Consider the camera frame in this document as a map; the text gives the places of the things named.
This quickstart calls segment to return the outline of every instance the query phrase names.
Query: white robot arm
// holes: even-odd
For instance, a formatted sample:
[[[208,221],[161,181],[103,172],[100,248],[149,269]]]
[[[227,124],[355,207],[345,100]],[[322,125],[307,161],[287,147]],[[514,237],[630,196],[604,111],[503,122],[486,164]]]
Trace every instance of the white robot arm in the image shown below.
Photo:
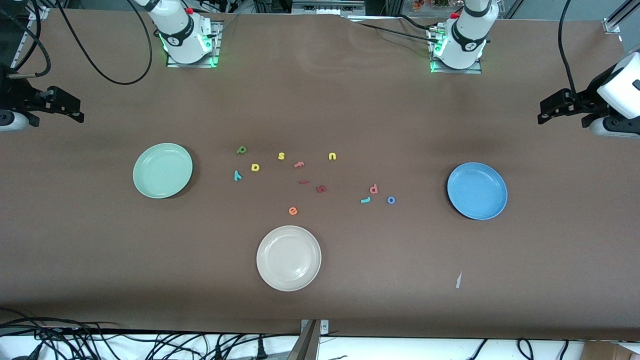
[[[442,24],[446,38],[433,54],[450,68],[470,67],[482,56],[486,36],[498,12],[496,0],[465,0],[460,17]]]
[[[640,53],[622,59],[598,94],[627,119],[640,117]]]
[[[164,50],[178,63],[190,64],[209,54],[211,20],[183,9],[179,0],[135,0],[148,11]]]

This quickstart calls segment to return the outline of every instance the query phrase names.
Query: table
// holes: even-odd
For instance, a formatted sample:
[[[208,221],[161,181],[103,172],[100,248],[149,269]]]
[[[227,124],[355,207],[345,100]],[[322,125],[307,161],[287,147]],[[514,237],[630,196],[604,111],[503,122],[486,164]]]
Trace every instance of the table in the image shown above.
[[[133,13],[68,14],[104,72],[141,73]],[[337,16],[241,15],[217,69],[167,69],[154,41],[149,75],[117,86],[53,11],[42,36],[53,68],[32,84],[81,98],[86,122],[42,115],[38,129],[0,134],[0,303],[135,329],[295,332],[329,318],[344,335],[637,340],[640,142],[597,138],[579,117],[536,124],[538,103],[567,86],[556,31],[498,21],[483,74],[463,76],[429,73],[419,40]],[[578,88],[621,56],[599,22],[565,31]],[[131,170],[161,142],[185,146],[195,173],[153,200]],[[493,220],[449,204],[447,176],[467,161],[508,186]],[[361,204],[373,184],[380,194]],[[285,224],[323,251],[294,293],[255,266],[262,237]]]

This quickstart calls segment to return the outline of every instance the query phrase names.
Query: metal mounting plate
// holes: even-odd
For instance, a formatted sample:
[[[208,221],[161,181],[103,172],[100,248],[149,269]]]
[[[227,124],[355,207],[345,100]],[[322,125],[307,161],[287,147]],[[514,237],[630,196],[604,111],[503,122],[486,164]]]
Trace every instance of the metal mounting plate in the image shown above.
[[[304,330],[305,325],[307,324],[309,320],[302,320],[300,322],[300,332],[302,332],[302,330]],[[320,320],[320,335],[327,335],[329,334],[329,319],[322,319]]]
[[[209,54],[206,54],[202,57],[202,59],[190,63],[183,64],[175,61],[171,56],[167,54],[166,57],[166,66],[167,67],[185,67],[185,68],[197,68],[197,69],[210,69],[218,66],[218,58],[220,57],[220,46],[222,44],[222,35],[221,33],[223,29],[223,21],[211,21],[211,33],[217,34],[215,37],[212,37],[210,41],[212,42],[212,50]]]
[[[440,40],[440,37],[438,35],[441,35],[442,32],[435,31],[435,29],[436,28],[434,28],[434,31],[432,31],[431,29],[426,31],[427,38]],[[482,66],[480,66],[480,59],[477,59],[473,65],[471,65],[466,69],[454,69],[454,68],[448,67],[440,58],[438,58],[433,54],[435,52],[436,46],[439,46],[439,45],[433,42],[429,43],[429,61],[431,65],[431,72],[445,72],[448,74],[482,74]]]
[[[604,32],[607,34],[617,34],[620,32],[620,27],[616,26],[615,28],[610,28],[609,27],[609,23],[608,23],[609,19],[604,19],[602,20],[602,27],[604,28]]]

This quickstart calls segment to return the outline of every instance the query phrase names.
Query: power cable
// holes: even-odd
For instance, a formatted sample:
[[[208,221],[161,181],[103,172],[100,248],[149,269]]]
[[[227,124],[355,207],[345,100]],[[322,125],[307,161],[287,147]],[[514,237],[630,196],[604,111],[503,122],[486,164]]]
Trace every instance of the power cable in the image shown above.
[[[411,25],[415,26],[416,28],[423,29],[423,30],[429,29],[429,26],[420,25],[417,22],[413,21],[413,19],[411,19],[409,16],[406,16],[405,14],[399,13],[397,15],[394,15],[394,17],[400,17],[404,20],[407,20]]]
[[[375,26],[375,25],[363,24],[361,22],[359,22],[358,24],[360,24],[362,26],[366,26],[368,28],[372,28],[372,29],[378,29],[378,30],[386,31],[387,33],[393,33],[393,34],[402,35],[404,37],[416,38],[416,39],[424,40],[424,41],[427,41],[427,42],[438,42],[436,39],[426,38],[426,37],[419,37],[417,35],[407,34],[407,33],[401,32],[401,31],[391,30],[391,29],[387,29],[387,28],[381,28],[381,27]]]
[[[468,360],[476,360],[478,355],[480,354],[480,350],[482,350],[482,348],[484,347],[484,344],[486,344],[487,341],[489,341],[489,339],[484,339],[480,343],[480,345],[478,345],[478,348],[476,349],[476,352],[474,352],[474,355],[470,357]]]
[[[562,347],[562,351],[560,351],[560,357],[558,358],[558,360],[563,360],[564,359],[564,353],[566,352],[566,349],[569,347],[569,340],[565,340],[564,341],[564,346]]]
[[[580,95],[577,91],[575,91],[575,84],[573,82],[573,76],[571,74],[571,67],[569,66],[569,61],[566,59],[566,55],[564,53],[564,46],[562,41],[562,31],[564,26],[564,16],[566,15],[567,9],[569,9],[569,4],[571,4],[571,0],[566,0],[564,4],[564,8],[562,10],[562,15],[560,16],[560,23],[558,24],[558,49],[560,51],[560,57],[562,58],[562,63],[564,64],[564,69],[566,71],[566,77],[569,80],[569,87],[571,88],[571,97],[575,99],[575,104],[579,108],[586,108],[580,99]]]
[[[529,355],[525,354],[524,351],[522,350],[522,346],[520,344],[521,342],[524,342],[529,347]],[[531,347],[531,343],[529,342],[529,340],[525,338],[517,339],[516,345],[518,346],[518,351],[522,354],[522,356],[524,356],[526,360],[533,360],[533,348]]]
[[[144,79],[145,76],[147,76],[147,74],[149,73],[149,69],[151,69],[151,63],[153,62],[153,49],[151,46],[151,38],[149,37],[149,31],[147,29],[147,25],[145,25],[145,21],[142,19],[142,16],[140,16],[138,9],[136,9],[136,7],[131,3],[131,0],[126,0],[126,1],[127,3],[129,3],[133,11],[136,13],[136,16],[138,16],[138,20],[140,20],[140,24],[142,24],[142,27],[145,30],[145,36],[147,37],[147,44],[149,47],[149,62],[147,64],[147,69],[144,71],[144,73],[140,77],[138,77],[133,81],[126,81],[126,82],[116,81],[114,79],[111,79],[109,76],[107,76],[98,68],[98,66],[91,59],[91,56],[89,56],[89,54],[84,49],[84,46],[82,45],[82,42],[78,38],[76,31],[74,30],[73,26],[69,22],[69,18],[67,17],[65,10],[62,8],[62,4],[60,4],[60,0],[55,0],[55,1],[56,1],[56,4],[58,5],[58,9],[60,10],[60,13],[62,14],[62,17],[65,19],[65,22],[67,23],[67,27],[69,28],[69,31],[71,31],[71,35],[74,36],[74,39],[76,40],[78,46],[80,47],[80,50],[82,50],[84,57],[89,61],[91,66],[98,72],[98,74],[100,74],[103,78],[107,79],[109,82],[114,83],[116,85],[133,85],[139,82],[140,80]]]

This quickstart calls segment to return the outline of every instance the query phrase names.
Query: white paper piece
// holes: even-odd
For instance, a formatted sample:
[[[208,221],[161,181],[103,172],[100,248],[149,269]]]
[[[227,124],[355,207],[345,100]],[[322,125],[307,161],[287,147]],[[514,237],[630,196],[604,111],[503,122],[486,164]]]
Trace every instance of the white paper piece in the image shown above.
[[[458,276],[458,281],[456,281],[456,289],[460,289],[460,281],[462,281],[462,271],[460,272],[460,276]]]

